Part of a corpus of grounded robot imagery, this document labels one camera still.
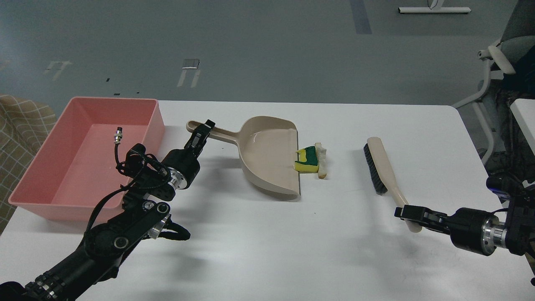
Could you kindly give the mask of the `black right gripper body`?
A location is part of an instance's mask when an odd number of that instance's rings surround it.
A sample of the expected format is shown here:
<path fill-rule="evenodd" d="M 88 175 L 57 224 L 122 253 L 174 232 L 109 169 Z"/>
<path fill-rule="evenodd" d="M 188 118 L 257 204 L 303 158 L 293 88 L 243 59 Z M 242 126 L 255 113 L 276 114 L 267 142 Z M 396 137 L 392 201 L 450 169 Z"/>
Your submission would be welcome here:
<path fill-rule="evenodd" d="M 491 230 L 500 224 L 493 213 L 472 208 L 460 208 L 448 218 L 453 245 L 478 255 L 490 256 L 497 248 Z"/>

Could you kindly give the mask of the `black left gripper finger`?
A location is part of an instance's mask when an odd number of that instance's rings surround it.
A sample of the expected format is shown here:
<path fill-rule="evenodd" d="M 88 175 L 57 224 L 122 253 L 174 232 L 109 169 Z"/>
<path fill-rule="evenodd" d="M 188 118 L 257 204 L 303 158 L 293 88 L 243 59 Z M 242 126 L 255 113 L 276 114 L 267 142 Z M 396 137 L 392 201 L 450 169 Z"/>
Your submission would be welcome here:
<path fill-rule="evenodd" d="M 202 153 L 206 140 L 208 139 L 208 126 L 201 124 L 197 126 L 191 134 L 191 137 L 186 142 L 184 149 L 193 157 L 199 157 Z"/>
<path fill-rule="evenodd" d="M 205 123 L 196 128 L 196 157 L 198 158 L 206 145 L 212 130 L 215 128 L 215 122 L 206 120 Z"/>

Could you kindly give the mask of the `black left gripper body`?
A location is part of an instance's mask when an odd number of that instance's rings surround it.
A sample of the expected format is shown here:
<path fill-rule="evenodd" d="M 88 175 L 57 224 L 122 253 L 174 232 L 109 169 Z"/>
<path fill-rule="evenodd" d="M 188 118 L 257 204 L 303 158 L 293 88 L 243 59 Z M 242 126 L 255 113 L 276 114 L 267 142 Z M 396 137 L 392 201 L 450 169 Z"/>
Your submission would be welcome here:
<path fill-rule="evenodd" d="M 199 173 L 199 161 L 201 151 L 196 148 L 172 149 L 162 160 L 171 174 L 170 186 L 175 190 L 189 188 Z"/>

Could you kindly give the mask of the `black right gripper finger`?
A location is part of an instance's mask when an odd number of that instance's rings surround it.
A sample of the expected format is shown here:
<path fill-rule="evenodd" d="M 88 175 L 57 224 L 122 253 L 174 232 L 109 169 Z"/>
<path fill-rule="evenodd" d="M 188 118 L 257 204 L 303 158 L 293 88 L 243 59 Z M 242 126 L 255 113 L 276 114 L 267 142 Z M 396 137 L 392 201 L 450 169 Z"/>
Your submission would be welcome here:
<path fill-rule="evenodd" d="M 405 220 L 405 221 L 407 221 L 406 218 L 410 216 L 422 217 L 424 215 L 427 216 L 428 214 L 445 214 L 445 213 L 437 212 L 427 207 L 415 206 L 412 204 L 405 204 L 405 206 L 403 207 L 396 207 L 395 212 L 394 212 L 395 217 Z"/>
<path fill-rule="evenodd" d="M 446 224 L 448 219 L 446 214 L 428 214 L 427 216 L 424 215 L 422 217 L 410 216 L 406 219 L 415 222 L 430 231 L 445 235 L 451 234 L 451 231 Z"/>

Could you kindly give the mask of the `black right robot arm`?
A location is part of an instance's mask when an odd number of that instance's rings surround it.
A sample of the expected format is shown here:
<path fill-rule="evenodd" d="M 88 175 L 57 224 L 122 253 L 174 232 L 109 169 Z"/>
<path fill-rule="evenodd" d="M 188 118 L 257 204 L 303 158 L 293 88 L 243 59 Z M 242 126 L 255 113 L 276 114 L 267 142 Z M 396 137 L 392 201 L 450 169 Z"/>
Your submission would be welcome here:
<path fill-rule="evenodd" d="M 534 185 L 524 187 L 513 175 L 497 173 L 487 178 L 487 188 L 499 198 L 499 212 L 506 214 L 504 221 L 499 220 L 496 211 L 465 207 L 447 215 L 406 205 L 396 208 L 394 216 L 446 234 L 453 246 L 478 255 L 490 256 L 497 248 L 504 248 L 512 255 L 526 257 L 534 269 Z"/>

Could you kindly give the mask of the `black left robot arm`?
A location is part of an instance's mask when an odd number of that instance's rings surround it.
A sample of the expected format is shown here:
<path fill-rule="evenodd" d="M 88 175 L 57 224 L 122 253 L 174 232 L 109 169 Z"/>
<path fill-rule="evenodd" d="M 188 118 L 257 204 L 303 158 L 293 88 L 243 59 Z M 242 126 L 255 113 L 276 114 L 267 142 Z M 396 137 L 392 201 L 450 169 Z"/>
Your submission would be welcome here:
<path fill-rule="evenodd" d="M 188 240 L 189 231 L 172 221 L 169 202 L 197 176 L 198 158 L 214 128 L 211 120 L 195 126 L 184 148 L 172 149 L 162 161 L 141 143 L 124 161 L 115 160 L 130 183 L 96 204 L 73 253 L 27 285 L 2 283 L 2 301 L 74 301 L 93 285 L 116 278 L 142 240 Z"/>

